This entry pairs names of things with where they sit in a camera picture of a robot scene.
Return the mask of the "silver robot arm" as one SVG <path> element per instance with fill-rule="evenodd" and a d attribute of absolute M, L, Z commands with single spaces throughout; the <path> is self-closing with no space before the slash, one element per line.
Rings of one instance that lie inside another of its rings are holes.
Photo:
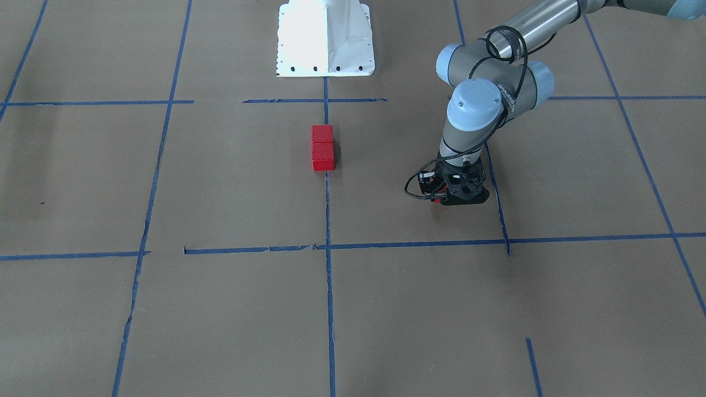
<path fill-rule="evenodd" d="M 438 77 L 452 88 L 443 135 L 436 158 L 413 174 L 420 194 L 411 197 L 444 206 L 484 203 L 489 191 L 480 154 L 487 141 L 554 93 L 554 73 L 530 55 L 605 7 L 681 20 L 704 15 L 703 1 L 537 1 L 473 42 L 446 46 L 436 60 Z"/>

